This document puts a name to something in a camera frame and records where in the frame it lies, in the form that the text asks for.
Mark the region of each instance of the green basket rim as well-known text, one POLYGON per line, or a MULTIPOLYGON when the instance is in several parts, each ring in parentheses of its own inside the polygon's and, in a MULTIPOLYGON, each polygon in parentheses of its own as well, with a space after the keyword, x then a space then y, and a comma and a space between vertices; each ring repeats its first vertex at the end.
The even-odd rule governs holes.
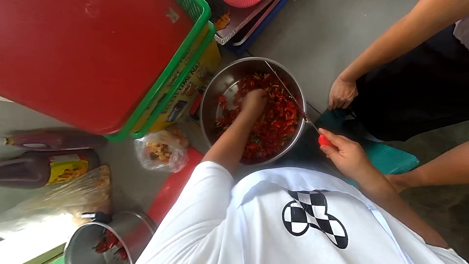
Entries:
POLYGON ((184 67, 184 70, 182 70, 181 74, 179 77, 176 79, 174 82, 173 86, 171 89, 168 90, 168 93, 166 94, 165 98, 161 101, 160 104, 158 104, 150 113, 150 116, 148 116, 147 121, 145 124, 140 128, 139 131, 135 133, 131 133, 131 135, 136 138, 142 138, 150 129, 150 127, 153 125, 155 120, 158 118, 158 116, 163 112, 165 107, 168 105, 169 101, 172 99, 174 94, 178 91, 179 87, 182 85, 184 80, 186 79, 187 75, 189 75, 190 71, 192 68, 195 66, 197 61, 200 59, 202 54, 204 53, 205 49, 207 46, 210 44, 210 42, 213 39, 213 36, 215 35, 216 29, 215 26, 209 21, 209 31, 207 35, 204 37, 202 42, 200 43, 199 48, 197 51, 194 53, 194 55, 191 57, 189 62, 187 63, 186 67, 184 67))
MULTIPOLYGON (((211 31, 211 25, 213 26, 213 24, 209 21, 210 19, 210 16, 212 15, 212 12, 210 10, 210 7, 208 5, 208 3, 205 1, 205 0, 192 0, 194 2, 197 2, 200 7, 202 8, 202 13, 199 17, 199 19, 197 19, 196 23, 194 24, 194 26, 192 27, 192 29, 190 30, 189 34, 187 35, 187 37, 184 39, 184 41, 182 42, 181 46, 179 46, 178 50, 176 51, 176 53, 174 54, 173 58, 169 61, 168 65, 165 67, 165 69, 163 70, 163 72, 161 73, 160 77, 158 77, 158 79, 156 80, 156 82, 152 85, 152 87, 149 89, 149 91, 147 92, 147 94, 145 95, 145 97, 142 99, 142 101, 140 102, 140 104, 137 106, 137 108, 134 110, 134 112, 132 113, 132 115, 129 117, 129 119, 127 120, 127 122, 125 123, 125 125, 116 133, 114 134, 109 134, 109 135, 104 135, 108 140, 110 141, 114 141, 114 142, 118 142, 118 141, 122 141, 124 140, 124 138, 127 137, 127 135, 129 135, 130 131, 132 130, 132 128, 134 127, 134 125, 137 123, 137 121, 140 119, 140 117, 142 116, 142 114, 145 112, 145 110, 147 110, 147 108, 151 105, 151 103, 153 102, 153 100, 156 98, 156 96, 158 95, 158 93, 160 92, 160 90, 162 89, 163 85, 166 83, 166 81, 169 79, 169 77, 171 76, 171 74, 174 72, 174 70, 176 69, 176 67, 179 65, 179 63, 181 62, 182 58, 186 55, 186 53, 188 52, 188 50, 190 49, 190 47, 192 46, 192 44, 194 43, 194 41, 196 40, 196 38, 199 36, 200 32, 202 31, 202 29, 205 27, 205 25, 208 23, 209 24, 209 32, 207 33, 206 37, 210 34, 213 33, 213 35, 211 36, 211 38, 215 35, 215 32, 212 32, 211 31)), ((197 52, 199 51, 199 49, 202 49, 202 52, 200 55, 202 55, 203 51, 207 48, 206 46, 210 43, 208 42, 206 44, 205 47, 202 46, 202 44, 204 44, 204 41, 205 39, 202 41, 202 43, 199 45, 196 53, 194 53, 194 55, 197 54, 197 52)), ((194 59, 194 56, 192 56, 192 58, 189 60, 189 62, 192 62, 194 59)), ((183 72, 186 72, 186 68, 189 66, 189 63, 186 65, 186 67, 184 68, 183 72)), ((193 65, 189 68, 189 70, 187 71, 187 74, 186 76, 184 77, 184 79, 187 77, 187 75, 189 74, 190 72, 190 69, 193 67, 193 65)), ((179 88, 179 86, 175 86, 173 85, 167 95, 169 94, 174 94, 175 91, 179 88)))

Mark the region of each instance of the stainless steel bowl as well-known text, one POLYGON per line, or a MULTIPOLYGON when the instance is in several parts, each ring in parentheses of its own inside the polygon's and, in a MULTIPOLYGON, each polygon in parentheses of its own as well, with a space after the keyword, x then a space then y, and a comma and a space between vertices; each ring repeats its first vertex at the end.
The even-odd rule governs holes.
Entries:
POLYGON ((89 222, 81 225, 65 245, 65 264, 134 264, 155 234, 155 223, 143 213, 122 211, 113 215, 109 224, 89 222), (105 230, 111 231, 122 243, 128 260, 116 255, 117 246, 105 253, 94 247, 105 230))
MULTIPOLYGON (((306 112, 306 101, 303 97, 301 88, 293 75, 283 65, 271 59, 261 57, 239 59, 232 62, 221 72, 219 72, 213 78, 204 93, 200 108, 200 125, 202 127, 204 137, 210 146, 213 146, 213 144, 217 141, 215 134, 215 119, 221 116, 221 109, 218 107, 218 96, 220 94, 226 95, 228 98, 228 108, 232 107, 231 101, 238 89, 237 85, 235 85, 237 81, 243 79, 244 76, 248 74, 254 74, 255 72, 271 72, 264 61, 270 63, 272 68, 277 72, 282 81, 288 86, 288 89, 292 92, 295 98, 299 99, 300 106, 303 108, 303 111, 306 112)), ((298 120, 298 124, 296 125, 296 135, 292 138, 289 144, 285 144, 283 150, 277 155, 267 156, 265 158, 260 157, 255 160, 242 158, 241 163, 252 166, 264 165, 280 158, 298 141, 298 138, 303 131, 304 125, 305 121, 300 118, 298 120)))

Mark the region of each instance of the red knife handle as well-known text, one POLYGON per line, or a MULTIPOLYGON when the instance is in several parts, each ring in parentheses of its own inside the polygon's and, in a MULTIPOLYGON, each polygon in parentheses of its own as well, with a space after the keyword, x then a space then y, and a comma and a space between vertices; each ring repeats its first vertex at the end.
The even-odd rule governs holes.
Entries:
POLYGON ((334 148, 336 151, 339 151, 339 149, 334 144, 332 144, 332 142, 330 142, 327 138, 325 138, 324 135, 319 135, 318 142, 320 146, 327 145, 334 148))

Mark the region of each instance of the pink container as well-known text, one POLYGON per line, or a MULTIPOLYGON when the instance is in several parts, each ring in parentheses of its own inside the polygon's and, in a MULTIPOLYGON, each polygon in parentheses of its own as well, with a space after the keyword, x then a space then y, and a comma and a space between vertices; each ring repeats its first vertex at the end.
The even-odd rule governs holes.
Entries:
POLYGON ((235 8, 250 8, 261 0, 223 0, 228 5, 235 7, 235 8))

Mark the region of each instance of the hand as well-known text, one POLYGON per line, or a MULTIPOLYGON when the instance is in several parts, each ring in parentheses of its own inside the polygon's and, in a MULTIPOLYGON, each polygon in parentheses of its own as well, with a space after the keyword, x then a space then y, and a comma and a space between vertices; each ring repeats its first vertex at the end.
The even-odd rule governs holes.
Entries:
POLYGON ((241 113, 249 114, 257 120, 264 111, 266 103, 267 94, 263 89, 252 90, 242 100, 241 113))
POLYGON ((347 108, 358 95, 356 83, 343 81, 340 76, 334 81, 329 93, 329 110, 347 108))
POLYGON ((320 147, 346 177, 354 179, 360 184, 364 181, 373 180, 372 178, 376 177, 376 173, 383 175, 371 164, 360 144, 344 136, 334 135, 322 128, 319 129, 319 132, 339 149, 337 151, 327 145, 320 147))

